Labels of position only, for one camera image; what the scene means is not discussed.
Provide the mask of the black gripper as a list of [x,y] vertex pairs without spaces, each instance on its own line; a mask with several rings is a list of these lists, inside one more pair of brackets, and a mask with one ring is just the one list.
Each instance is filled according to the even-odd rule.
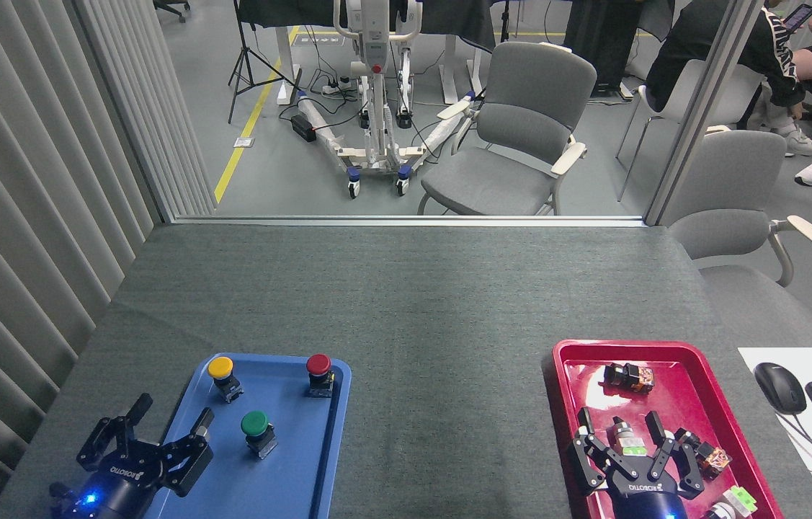
[[[634,481],[630,480],[630,464],[594,433],[590,409],[582,407],[576,418],[578,428],[569,446],[569,458],[581,495],[607,489],[615,518],[687,517],[682,498],[694,500],[705,489],[695,448],[666,436],[656,411],[646,415],[646,427],[656,446],[653,463],[647,476]],[[671,457],[678,469],[678,484],[665,471]]]
[[[207,433],[215,414],[201,411],[181,439],[160,445],[135,445],[133,428],[152,407],[150,394],[140,394],[123,416],[104,417],[87,437],[76,460],[92,473],[79,492],[51,484],[53,518],[141,518],[161,487],[184,498],[213,459]],[[116,448],[105,454],[111,440]]]

